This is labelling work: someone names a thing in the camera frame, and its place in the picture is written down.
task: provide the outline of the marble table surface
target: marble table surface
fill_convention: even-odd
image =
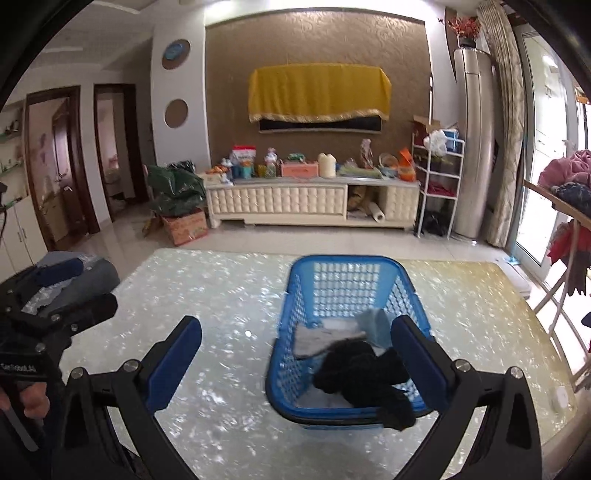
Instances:
[[[203,480],[392,479],[435,421],[430,414],[396,432],[309,430],[280,417],[264,394],[285,281],[295,257],[161,249],[115,290],[116,316],[74,337],[61,362],[91,374],[141,359],[186,314],[203,327],[203,343],[173,400],[157,412],[166,435]],[[542,442],[573,416],[567,367],[526,302],[495,264],[403,261],[434,336],[453,358],[528,378]],[[548,392],[563,385],[570,405],[555,412]],[[459,471],[475,438],[476,410],[446,476]],[[113,423],[133,449],[118,411]]]

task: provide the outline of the white plastic bag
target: white plastic bag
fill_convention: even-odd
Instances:
[[[431,135],[425,137],[423,144],[427,150],[431,148],[431,153],[433,155],[444,157],[447,155],[447,140],[449,139],[446,137],[446,134],[443,132],[443,130],[435,130],[431,133]]]

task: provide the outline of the metal screw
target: metal screw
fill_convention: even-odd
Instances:
[[[70,373],[70,376],[72,378],[74,378],[75,380],[78,380],[79,378],[82,377],[82,375],[84,375],[84,369],[82,367],[76,367],[74,370],[72,370],[72,372]]]
[[[511,367],[511,370],[509,370],[509,372],[515,378],[522,378],[523,377],[523,370],[519,367]]]
[[[139,362],[137,360],[127,360],[123,364],[123,370],[126,372],[135,372],[139,368]]]
[[[472,366],[467,360],[461,358],[459,360],[456,360],[453,364],[460,372],[467,372],[472,368]]]

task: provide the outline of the round wall decoration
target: round wall decoration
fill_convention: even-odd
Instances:
[[[178,128],[187,120],[189,107],[184,100],[177,98],[168,104],[164,121],[170,128]]]
[[[166,47],[162,55],[162,66],[166,70],[174,70],[180,67],[189,56],[191,44],[188,40],[175,40]]]

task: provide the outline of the vase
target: vase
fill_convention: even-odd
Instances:
[[[462,47],[476,48],[476,40],[474,40],[473,38],[458,37],[457,42],[458,42],[460,48],[462,48]]]

